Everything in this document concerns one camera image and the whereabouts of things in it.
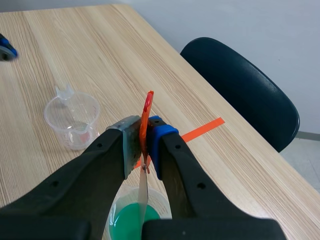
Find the blue object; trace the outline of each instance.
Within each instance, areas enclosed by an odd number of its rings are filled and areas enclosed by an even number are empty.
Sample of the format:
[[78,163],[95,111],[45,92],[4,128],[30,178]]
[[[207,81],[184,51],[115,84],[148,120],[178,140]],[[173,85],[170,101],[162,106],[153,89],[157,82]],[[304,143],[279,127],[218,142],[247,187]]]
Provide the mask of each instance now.
[[278,152],[291,143],[300,125],[298,111],[251,62],[209,37],[188,43],[181,56]]
[[10,44],[9,40],[6,39],[1,33],[0,33],[0,46],[5,48],[6,52],[9,52],[9,51],[11,52],[13,56],[11,55],[10,59],[14,59],[18,56],[17,50]]
[[[149,117],[149,120],[160,120],[162,119],[159,116],[152,116]],[[171,125],[165,124],[165,125],[160,125],[160,126],[155,126],[150,133],[148,133],[147,140],[151,142],[151,149],[148,149],[149,155],[151,157],[151,160],[153,162],[156,176],[158,177],[159,180],[161,180],[160,176],[160,169],[159,169],[159,140],[161,137],[172,134],[172,133],[177,133],[179,134],[178,129],[174,128]]]

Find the clamp jaw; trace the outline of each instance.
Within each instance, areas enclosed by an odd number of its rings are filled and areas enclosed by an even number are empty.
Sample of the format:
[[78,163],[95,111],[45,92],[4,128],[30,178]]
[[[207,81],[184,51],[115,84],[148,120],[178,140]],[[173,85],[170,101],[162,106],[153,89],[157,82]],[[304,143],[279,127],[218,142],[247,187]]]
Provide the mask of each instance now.
[[[172,219],[151,220],[143,240],[285,240],[279,224],[234,206],[201,168],[178,130],[151,117],[147,148]],[[140,118],[101,134],[26,195],[0,208],[0,239],[99,240],[114,197],[141,155]]]

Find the wood grain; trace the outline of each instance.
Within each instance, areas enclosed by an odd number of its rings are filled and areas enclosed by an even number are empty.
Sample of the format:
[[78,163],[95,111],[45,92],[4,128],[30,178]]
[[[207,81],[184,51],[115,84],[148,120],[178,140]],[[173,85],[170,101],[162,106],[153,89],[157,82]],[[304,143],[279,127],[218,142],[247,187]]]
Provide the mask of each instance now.
[[[188,145],[234,204],[276,219],[290,240],[320,238],[320,195],[131,7],[1,13],[0,29],[20,54],[0,64],[1,206],[81,153],[61,146],[44,120],[54,86],[95,97],[100,132],[141,114],[154,90],[151,114],[181,134],[223,118]],[[135,170],[126,183],[138,179]],[[148,183],[165,193],[153,169]]]

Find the cup with green liquid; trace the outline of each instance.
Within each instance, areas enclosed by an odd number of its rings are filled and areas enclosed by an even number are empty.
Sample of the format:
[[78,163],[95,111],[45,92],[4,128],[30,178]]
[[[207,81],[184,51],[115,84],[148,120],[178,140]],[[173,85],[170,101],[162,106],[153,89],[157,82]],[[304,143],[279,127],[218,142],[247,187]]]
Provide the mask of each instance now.
[[[148,189],[149,200],[144,221],[171,219],[168,200],[158,191]],[[139,188],[121,186],[110,209],[106,222],[106,232],[110,240],[140,240]]]

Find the plastic container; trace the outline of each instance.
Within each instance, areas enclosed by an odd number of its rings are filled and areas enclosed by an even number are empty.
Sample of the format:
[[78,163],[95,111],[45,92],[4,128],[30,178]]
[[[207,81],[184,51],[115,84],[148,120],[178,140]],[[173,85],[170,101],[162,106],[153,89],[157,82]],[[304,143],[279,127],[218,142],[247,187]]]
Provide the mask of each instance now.
[[[115,224],[116,217],[118,216],[118,213],[126,206],[137,203],[138,202],[138,196],[139,196],[139,188],[138,187],[132,187],[128,185],[122,185],[116,194],[112,207],[110,209],[107,221],[106,221],[106,234],[107,239],[109,240],[118,240],[113,239],[113,237],[110,234],[110,227]],[[160,216],[161,219],[171,219],[171,210],[168,200],[162,195],[162,193],[152,189],[148,188],[148,205],[151,206]]]
[[59,142],[72,150],[87,148],[98,136],[97,120],[100,105],[92,96],[74,92],[69,85],[65,91],[55,87],[54,97],[44,109],[45,121]]

